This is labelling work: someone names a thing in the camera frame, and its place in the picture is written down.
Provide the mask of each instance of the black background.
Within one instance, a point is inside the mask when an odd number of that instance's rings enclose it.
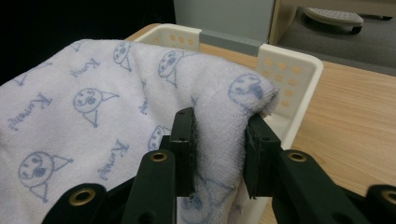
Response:
[[[125,39],[151,23],[176,23],[173,0],[22,0],[1,8],[0,85],[80,39]]]

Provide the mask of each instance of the cloth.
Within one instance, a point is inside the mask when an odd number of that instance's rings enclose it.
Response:
[[[270,115],[276,104],[272,82],[219,57],[74,42],[0,87],[0,222],[41,223],[76,185],[110,190],[134,177],[175,113],[191,106],[196,192],[178,199],[178,223],[236,222],[246,199],[239,189],[248,118]]]

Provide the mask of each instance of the printed towel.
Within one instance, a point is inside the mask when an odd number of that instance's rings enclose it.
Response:
[[[178,199],[177,222],[236,223],[248,119],[276,104],[272,82],[219,57],[79,40],[0,87],[0,222],[41,223],[74,186],[109,190],[135,176],[192,106],[196,192]]]

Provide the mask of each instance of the wooden surface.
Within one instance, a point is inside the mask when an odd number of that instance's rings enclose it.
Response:
[[[296,12],[296,6],[282,5],[280,0],[275,1],[268,44],[276,45],[279,42],[294,21]]]
[[[208,45],[201,50],[248,67],[257,62]],[[396,186],[396,77],[323,64],[292,148],[309,153],[336,184],[360,195],[374,184]],[[271,207],[264,210],[261,223],[276,223]]]

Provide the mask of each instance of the white plastic basket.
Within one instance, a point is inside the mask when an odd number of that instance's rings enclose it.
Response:
[[[135,41],[199,52],[201,32],[200,29],[161,24]],[[280,88],[279,105],[264,120],[281,140],[282,148],[289,149],[318,84],[323,63],[311,55],[263,44],[259,48],[255,70]],[[266,203],[266,198],[251,200],[241,223],[258,223]]]

